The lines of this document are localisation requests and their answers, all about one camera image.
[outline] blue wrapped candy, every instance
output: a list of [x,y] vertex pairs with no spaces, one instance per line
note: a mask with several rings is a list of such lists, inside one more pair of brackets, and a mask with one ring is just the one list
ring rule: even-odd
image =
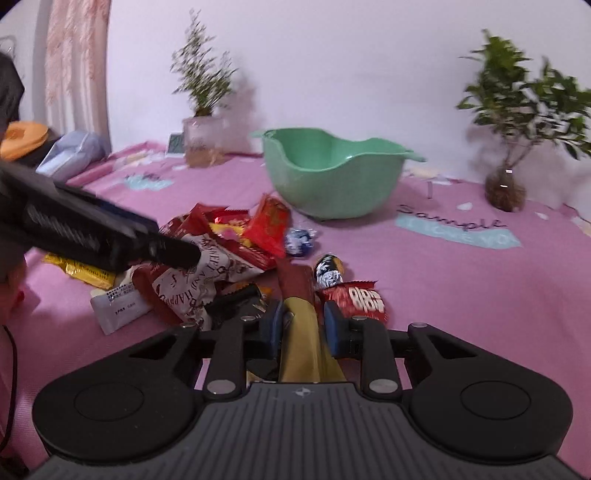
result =
[[314,232],[301,228],[289,228],[285,233],[285,251],[292,257],[305,257],[314,248]]

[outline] curtain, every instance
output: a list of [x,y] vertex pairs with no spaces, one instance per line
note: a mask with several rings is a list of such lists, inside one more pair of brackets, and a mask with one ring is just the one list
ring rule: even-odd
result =
[[111,0],[54,0],[46,56],[49,127],[95,132],[109,143],[106,45]]

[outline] dark bag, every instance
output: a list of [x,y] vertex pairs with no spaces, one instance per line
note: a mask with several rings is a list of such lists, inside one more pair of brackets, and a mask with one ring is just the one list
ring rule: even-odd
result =
[[0,52],[0,118],[15,122],[19,120],[18,108],[25,87],[12,59]]

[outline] plant pot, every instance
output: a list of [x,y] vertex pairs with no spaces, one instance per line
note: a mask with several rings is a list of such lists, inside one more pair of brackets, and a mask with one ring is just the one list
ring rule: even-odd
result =
[[509,167],[503,166],[487,176],[484,189],[488,203],[504,212],[516,212],[525,204],[525,188],[515,181]]
[[183,120],[185,160],[190,167],[211,167],[223,161],[222,118],[194,116]]

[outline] pink bedsheet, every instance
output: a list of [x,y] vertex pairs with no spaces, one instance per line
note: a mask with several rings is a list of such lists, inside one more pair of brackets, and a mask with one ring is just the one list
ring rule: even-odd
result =
[[[206,170],[177,170],[182,164],[168,159],[119,170],[87,187],[160,224],[196,202],[250,208],[272,191],[262,160],[235,158]],[[152,191],[122,183],[125,176],[148,173],[173,184]],[[475,184],[435,185],[432,200],[426,191],[425,183],[403,179],[388,204],[365,218],[316,224],[294,214],[294,223],[321,232],[317,253],[341,257],[349,279],[378,280],[390,328],[428,322],[562,385],[572,399],[574,420],[560,456],[591,475],[591,239],[561,213],[537,203],[520,213],[495,210]],[[473,203],[472,210],[456,208],[466,202]],[[522,247],[478,248],[405,230],[394,223],[402,203],[458,222],[498,219]],[[148,314],[103,335],[90,308],[91,287],[40,259],[38,252],[29,255],[27,296],[9,321],[20,362],[12,447],[32,468],[46,458],[31,421],[36,393],[52,379],[165,328]],[[9,349],[2,335],[0,342],[0,376],[9,385]],[[4,424],[7,399],[1,392],[0,397]]]

